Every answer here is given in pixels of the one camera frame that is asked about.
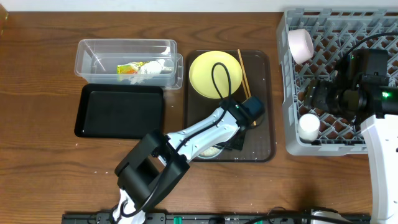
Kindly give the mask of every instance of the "chopsticks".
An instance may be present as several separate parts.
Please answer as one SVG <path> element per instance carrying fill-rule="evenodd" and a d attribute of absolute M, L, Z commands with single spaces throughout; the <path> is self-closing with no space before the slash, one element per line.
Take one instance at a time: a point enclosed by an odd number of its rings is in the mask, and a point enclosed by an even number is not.
<path fill-rule="evenodd" d="M 241 67 L 242 67 L 242 72 L 243 72 L 243 78 L 242 78 L 242 86 L 244 90 L 244 94 L 246 95 L 246 99 L 251 97 L 251 92 L 249 88 L 249 83 L 248 83 L 248 78 L 246 76 L 246 71 L 244 70 L 244 65 L 243 65 L 243 60 L 242 60 L 242 55 L 241 55 L 241 50 L 238 49 L 238 55 L 239 55 L 239 61 L 241 62 Z"/>

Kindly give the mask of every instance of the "clear plastic container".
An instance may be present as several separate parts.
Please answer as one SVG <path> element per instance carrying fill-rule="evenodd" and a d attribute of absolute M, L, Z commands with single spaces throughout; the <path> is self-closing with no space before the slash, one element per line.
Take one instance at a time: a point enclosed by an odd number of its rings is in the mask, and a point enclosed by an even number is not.
<path fill-rule="evenodd" d="M 117 74 L 118 65 L 164 59 L 159 74 Z M 78 45 L 75 73 L 88 83 L 161 86 L 179 89 L 182 86 L 183 60 L 177 54 L 174 40 L 149 39 L 86 39 Z"/>

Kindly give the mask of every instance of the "white cup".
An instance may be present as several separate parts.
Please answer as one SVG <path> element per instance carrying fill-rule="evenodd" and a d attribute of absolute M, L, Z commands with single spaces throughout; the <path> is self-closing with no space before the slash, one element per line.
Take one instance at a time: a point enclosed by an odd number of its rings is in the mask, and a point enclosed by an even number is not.
<path fill-rule="evenodd" d="M 318 138 L 321 122 L 314 114 L 305 114 L 298 121 L 298 136 L 304 143 L 311 143 Z"/>
<path fill-rule="evenodd" d="M 312 39 L 305 29 L 290 30 L 287 33 L 287 42 L 289 43 L 293 59 L 297 64 L 301 64 L 312 58 Z"/>

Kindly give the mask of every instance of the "wooden table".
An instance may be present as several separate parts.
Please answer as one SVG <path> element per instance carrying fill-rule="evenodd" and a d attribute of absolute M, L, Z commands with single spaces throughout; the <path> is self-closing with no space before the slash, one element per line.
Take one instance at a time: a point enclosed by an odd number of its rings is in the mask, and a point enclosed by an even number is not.
<path fill-rule="evenodd" d="M 259 49 L 271 63 L 277 155 L 267 164 L 192 163 L 157 208 L 266 213 L 319 205 L 371 211 L 367 155 L 291 156 L 285 150 L 276 27 L 282 13 L 17 13 L 0 40 L 1 223 L 60 223 L 119 200 L 114 168 L 137 141 L 73 133 L 80 91 L 73 73 L 81 39 L 174 39 L 198 49 Z M 183 90 L 165 92 L 165 132 L 182 129 Z"/>

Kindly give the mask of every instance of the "white robotic arm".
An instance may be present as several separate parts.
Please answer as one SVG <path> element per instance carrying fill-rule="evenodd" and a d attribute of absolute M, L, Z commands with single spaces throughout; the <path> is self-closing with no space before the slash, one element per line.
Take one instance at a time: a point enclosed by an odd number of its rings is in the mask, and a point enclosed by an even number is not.
<path fill-rule="evenodd" d="M 187 129 L 165 136 L 159 130 L 147 134 L 115 169 L 121 200 L 113 212 L 114 220 L 136 223 L 139 211 L 154 207 L 170 193 L 192 159 L 236 133 L 244 133 L 262 114 L 264 105 L 255 96 L 243 103 L 228 99 L 209 117 Z M 159 172 L 148 156 L 158 157 L 165 169 Z"/>
<path fill-rule="evenodd" d="M 373 211 L 371 224 L 398 223 L 398 115 L 373 115 L 362 122 L 368 148 Z"/>

